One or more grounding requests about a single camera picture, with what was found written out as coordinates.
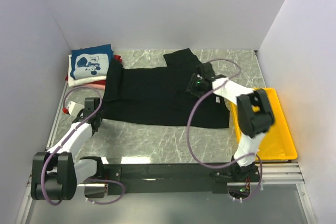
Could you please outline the black t shirt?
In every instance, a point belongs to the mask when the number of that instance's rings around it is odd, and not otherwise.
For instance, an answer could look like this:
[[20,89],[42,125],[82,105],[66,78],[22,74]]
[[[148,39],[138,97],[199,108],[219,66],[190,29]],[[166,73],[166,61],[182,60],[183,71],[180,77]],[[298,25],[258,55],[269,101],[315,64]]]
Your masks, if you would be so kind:
[[125,69],[112,60],[103,96],[103,117],[145,125],[186,126],[198,98],[187,93],[201,64],[190,49],[163,56],[166,66]]

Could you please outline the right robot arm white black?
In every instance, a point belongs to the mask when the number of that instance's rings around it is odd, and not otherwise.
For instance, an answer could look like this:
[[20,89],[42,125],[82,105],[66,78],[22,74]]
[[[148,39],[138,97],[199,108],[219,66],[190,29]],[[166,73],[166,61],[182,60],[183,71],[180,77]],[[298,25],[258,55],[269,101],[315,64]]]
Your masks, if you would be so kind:
[[237,151],[229,163],[209,165],[193,154],[194,160],[209,169],[229,169],[229,177],[238,182],[253,174],[261,176],[261,169],[255,165],[255,160],[259,158],[257,152],[266,133],[275,123],[275,116],[266,91],[247,88],[233,82],[230,77],[216,75],[211,62],[206,62],[197,66],[187,92],[198,97],[188,117],[188,127],[191,126],[193,116],[201,103],[215,94],[237,106],[238,126],[241,130]]

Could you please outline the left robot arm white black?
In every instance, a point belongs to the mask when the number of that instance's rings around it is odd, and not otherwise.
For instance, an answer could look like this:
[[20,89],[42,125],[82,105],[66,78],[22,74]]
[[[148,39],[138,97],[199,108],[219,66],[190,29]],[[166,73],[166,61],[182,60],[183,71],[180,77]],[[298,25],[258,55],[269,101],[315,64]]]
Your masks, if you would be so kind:
[[71,200],[77,185],[86,179],[99,183],[105,170],[101,157],[84,157],[75,162],[83,144],[98,130],[102,122],[100,98],[86,98],[67,134],[46,152],[33,157],[30,195],[34,200],[44,200],[58,205]]

